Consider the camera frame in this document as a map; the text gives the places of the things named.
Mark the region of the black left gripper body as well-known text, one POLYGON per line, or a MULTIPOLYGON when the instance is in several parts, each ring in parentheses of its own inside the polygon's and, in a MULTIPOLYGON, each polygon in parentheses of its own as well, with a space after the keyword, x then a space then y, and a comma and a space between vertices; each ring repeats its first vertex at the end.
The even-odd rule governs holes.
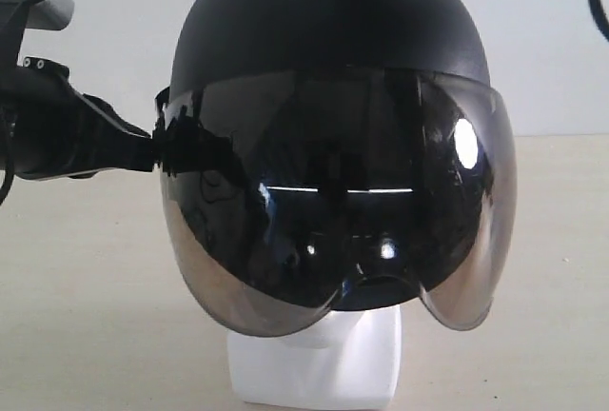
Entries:
POLYGON ((1 68, 1 168, 25 180, 80 171, 79 147, 88 130, 124 130, 124 120, 101 98, 77 91, 68 67, 28 56, 1 68))

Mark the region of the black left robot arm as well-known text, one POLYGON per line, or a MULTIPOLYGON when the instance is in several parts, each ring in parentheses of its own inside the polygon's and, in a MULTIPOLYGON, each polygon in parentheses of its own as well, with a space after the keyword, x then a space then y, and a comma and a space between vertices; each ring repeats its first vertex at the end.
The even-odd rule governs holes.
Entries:
POLYGON ((30 181, 151 172, 156 150, 147 132, 77 91, 68 67, 19 56, 26 30, 65 29, 73 13, 72 0, 1 0, 1 167, 30 181))

